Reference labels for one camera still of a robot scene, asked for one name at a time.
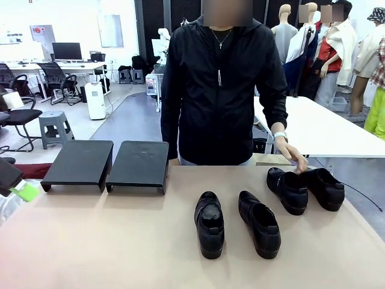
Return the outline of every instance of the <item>wristwatch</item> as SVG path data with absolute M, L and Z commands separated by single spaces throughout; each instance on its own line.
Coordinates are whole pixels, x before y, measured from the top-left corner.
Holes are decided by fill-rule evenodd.
M 277 132 L 274 134 L 274 141 L 277 137 L 284 137 L 286 142 L 288 143 L 288 135 L 285 132 Z

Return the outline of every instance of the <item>gray shirt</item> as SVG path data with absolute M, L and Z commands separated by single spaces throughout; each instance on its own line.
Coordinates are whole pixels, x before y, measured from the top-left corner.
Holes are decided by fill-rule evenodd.
M 276 44 L 279 52 L 279 57 L 281 59 L 281 63 L 285 64 L 286 58 L 288 57 L 290 40 L 298 33 L 298 30 L 296 29 L 296 27 L 285 23 L 276 26 L 275 29 Z

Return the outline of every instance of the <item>black jacket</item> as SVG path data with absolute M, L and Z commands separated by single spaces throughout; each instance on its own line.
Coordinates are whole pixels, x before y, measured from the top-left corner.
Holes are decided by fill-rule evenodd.
M 174 32 L 162 83 L 161 129 L 169 159 L 177 158 L 179 121 L 179 153 L 185 160 L 247 161 L 253 153 L 255 85 L 268 125 L 286 126 L 287 85 L 273 33 L 256 20 L 234 33 L 218 60 L 218 42 L 203 26 L 203 16 Z

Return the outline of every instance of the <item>person's left hand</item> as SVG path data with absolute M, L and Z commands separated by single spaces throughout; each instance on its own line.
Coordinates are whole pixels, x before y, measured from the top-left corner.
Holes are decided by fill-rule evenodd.
M 301 174 L 307 170 L 307 159 L 300 154 L 298 149 L 289 145 L 284 137 L 277 137 L 275 146 L 288 161 L 295 161 L 297 163 L 295 173 Z
M 323 79 L 326 74 L 327 74 L 327 70 L 329 69 L 329 65 L 327 65 L 326 63 L 323 65 L 323 67 L 321 68 L 321 74 L 320 74 L 320 77 L 321 79 Z

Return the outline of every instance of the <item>white desk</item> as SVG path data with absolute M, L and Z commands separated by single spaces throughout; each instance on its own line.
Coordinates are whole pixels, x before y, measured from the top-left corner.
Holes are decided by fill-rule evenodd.
M 254 114 L 268 132 L 265 153 L 271 152 L 273 137 L 259 97 Z M 385 141 L 370 134 L 308 98 L 287 97 L 289 143 L 301 154 L 326 158 L 385 158 Z
M 100 69 L 103 72 L 103 79 L 104 79 L 104 86 L 107 88 L 106 84 L 106 76 L 104 74 L 103 66 L 106 64 L 104 62 L 95 62 L 95 63 L 58 63 L 61 70 L 64 73 L 71 73 L 71 74 L 93 74 L 95 76 L 95 69 Z M 37 79 L 41 87 L 43 88 L 43 80 L 42 76 L 40 74 L 41 67 L 37 64 L 9 64 L 9 68 L 15 73 L 15 74 L 36 74 Z M 47 100 L 47 94 L 44 89 L 43 90 L 43 101 Z M 110 90 L 106 89 L 105 95 L 110 93 Z
M 345 200 L 328 212 L 310 194 L 304 215 L 292 216 L 266 186 L 269 168 L 172 167 L 165 196 L 42 192 L 0 228 L 0 288 L 385 288 L 385 244 L 356 209 Z M 238 213 L 245 189 L 276 215 L 274 260 L 258 256 Z M 194 224 L 205 190 L 224 214 L 216 260 L 202 257 Z

